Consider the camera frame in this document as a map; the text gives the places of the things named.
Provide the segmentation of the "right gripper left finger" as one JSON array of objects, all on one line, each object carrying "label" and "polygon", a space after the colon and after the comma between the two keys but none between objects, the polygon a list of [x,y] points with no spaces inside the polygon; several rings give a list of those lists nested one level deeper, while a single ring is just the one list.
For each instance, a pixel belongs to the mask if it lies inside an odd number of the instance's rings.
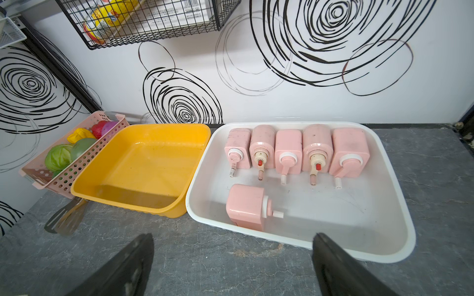
[{"label": "right gripper left finger", "polygon": [[152,234],[140,234],[68,294],[70,296],[143,296],[153,257]]}]

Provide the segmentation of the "pink sharpener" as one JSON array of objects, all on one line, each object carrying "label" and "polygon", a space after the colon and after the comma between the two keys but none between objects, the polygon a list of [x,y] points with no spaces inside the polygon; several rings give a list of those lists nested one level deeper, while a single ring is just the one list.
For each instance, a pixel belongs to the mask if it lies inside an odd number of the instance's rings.
[{"label": "pink sharpener", "polygon": [[264,230],[268,218],[284,218],[283,212],[273,208],[263,187],[240,184],[230,188],[226,211],[234,224],[256,231]]},{"label": "pink sharpener", "polygon": [[325,125],[310,125],[302,134],[302,170],[309,172],[310,184],[317,184],[319,173],[328,173],[333,157],[330,129]]},{"label": "pink sharpener", "polygon": [[281,185],[287,184],[288,174],[298,175],[302,170],[302,132],[283,129],[276,133],[275,169]]},{"label": "pink sharpener", "polygon": [[270,125],[259,125],[253,129],[249,153],[253,167],[258,170],[258,180],[264,179],[265,169],[275,168],[276,132]]},{"label": "pink sharpener", "polygon": [[342,189],[343,178],[357,178],[370,159],[367,138],[359,128],[337,128],[333,130],[333,157],[329,174],[333,176],[335,188]]},{"label": "pink sharpener", "polygon": [[247,128],[231,129],[225,145],[225,155],[231,166],[230,177],[235,176],[238,169],[250,169],[251,159],[249,146],[251,141],[251,130]]}]

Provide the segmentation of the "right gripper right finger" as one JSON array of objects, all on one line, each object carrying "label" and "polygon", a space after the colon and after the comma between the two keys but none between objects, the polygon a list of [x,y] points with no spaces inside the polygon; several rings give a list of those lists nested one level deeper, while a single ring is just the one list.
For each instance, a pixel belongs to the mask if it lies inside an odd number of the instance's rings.
[{"label": "right gripper right finger", "polygon": [[326,234],[316,234],[312,248],[312,262],[323,296],[395,296],[397,294]]}]

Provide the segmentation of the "white plastic storage box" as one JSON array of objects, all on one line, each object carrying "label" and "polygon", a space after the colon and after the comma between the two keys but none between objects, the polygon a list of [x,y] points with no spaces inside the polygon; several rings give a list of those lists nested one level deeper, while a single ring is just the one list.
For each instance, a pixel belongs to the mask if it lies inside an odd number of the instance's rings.
[{"label": "white plastic storage box", "polygon": [[[327,122],[331,130],[357,128],[367,138],[370,159],[357,178],[344,178],[341,189],[329,174],[311,185],[301,173],[280,182],[275,170],[262,181],[256,169],[238,170],[230,177],[225,155],[228,134],[235,128],[253,129],[254,122],[227,123],[209,140],[186,195],[186,209],[197,222],[257,238],[306,249],[317,233],[324,233],[355,259],[396,263],[415,249],[416,233],[401,186],[379,136],[358,123]],[[226,211],[235,184],[261,187],[283,218],[267,218],[262,231],[234,224]]]}]

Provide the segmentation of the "yellow plastic storage box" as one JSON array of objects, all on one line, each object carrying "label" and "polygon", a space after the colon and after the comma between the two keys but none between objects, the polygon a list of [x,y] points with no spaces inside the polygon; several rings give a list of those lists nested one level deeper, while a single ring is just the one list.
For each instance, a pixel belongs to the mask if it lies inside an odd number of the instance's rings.
[{"label": "yellow plastic storage box", "polygon": [[72,184],[74,196],[178,218],[211,138],[204,124],[130,125],[118,132]]}]

